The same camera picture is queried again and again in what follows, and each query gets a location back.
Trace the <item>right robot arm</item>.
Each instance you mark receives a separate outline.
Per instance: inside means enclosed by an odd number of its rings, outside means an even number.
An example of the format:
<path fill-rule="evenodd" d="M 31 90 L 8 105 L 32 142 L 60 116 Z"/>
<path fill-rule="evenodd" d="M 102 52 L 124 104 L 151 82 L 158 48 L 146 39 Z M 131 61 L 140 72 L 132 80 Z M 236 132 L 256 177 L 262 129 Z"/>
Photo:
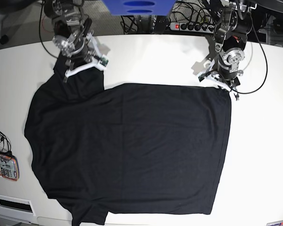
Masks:
<path fill-rule="evenodd" d="M 51 20 L 54 36 L 52 41 L 66 57 L 67 70 L 63 82 L 90 68 L 104 71 L 108 58 L 101 53 L 93 32 L 92 19 L 84 13 L 84 1 L 80 4 L 72 0 L 45 0 L 43 10 Z"/>

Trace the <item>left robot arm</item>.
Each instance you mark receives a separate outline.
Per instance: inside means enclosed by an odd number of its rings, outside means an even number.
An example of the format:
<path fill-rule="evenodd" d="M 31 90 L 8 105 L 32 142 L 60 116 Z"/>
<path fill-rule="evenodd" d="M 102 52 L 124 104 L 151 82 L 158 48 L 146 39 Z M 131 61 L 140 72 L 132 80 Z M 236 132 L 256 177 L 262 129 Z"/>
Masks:
<path fill-rule="evenodd" d="M 207 66 L 197 73 L 199 81 L 210 80 L 219 88 L 233 91 L 239 100 L 238 77 L 243 75 L 239 64 L 245 59 L 244 49 L 252 29 L 250 4 L 243 0 L 230 0 L 219 10 L 209 41 Z"/>

